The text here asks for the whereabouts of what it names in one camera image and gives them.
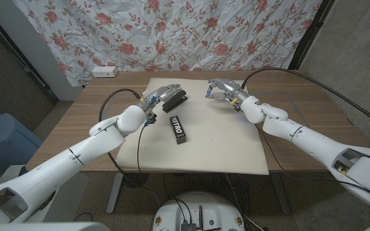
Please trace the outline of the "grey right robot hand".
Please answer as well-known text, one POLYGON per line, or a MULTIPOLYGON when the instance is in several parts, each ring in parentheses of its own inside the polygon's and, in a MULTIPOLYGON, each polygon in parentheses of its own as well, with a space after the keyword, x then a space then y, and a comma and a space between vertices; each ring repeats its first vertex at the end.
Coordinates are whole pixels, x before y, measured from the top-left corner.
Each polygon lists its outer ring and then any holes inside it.
POLYGON ((233 105, 240 105, 249 97, 249 94, 234 80, 216 78, 209 80, 208 84, 206 92, 208 99, 224 99, 233 105))

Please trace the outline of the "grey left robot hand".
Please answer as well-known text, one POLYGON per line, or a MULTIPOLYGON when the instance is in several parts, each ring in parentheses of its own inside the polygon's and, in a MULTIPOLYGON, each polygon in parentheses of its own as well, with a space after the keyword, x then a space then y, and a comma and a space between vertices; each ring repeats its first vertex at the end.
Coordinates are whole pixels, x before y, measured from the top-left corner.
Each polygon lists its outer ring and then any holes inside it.
POLYGON ((144 112, 150 112, 161 101, 167 102, 181 90, 182 87, 179 84, 171 84, 159 87, 152 92, 146 91, 140 97, 139 102, 136 105, 139 106, 144 112))

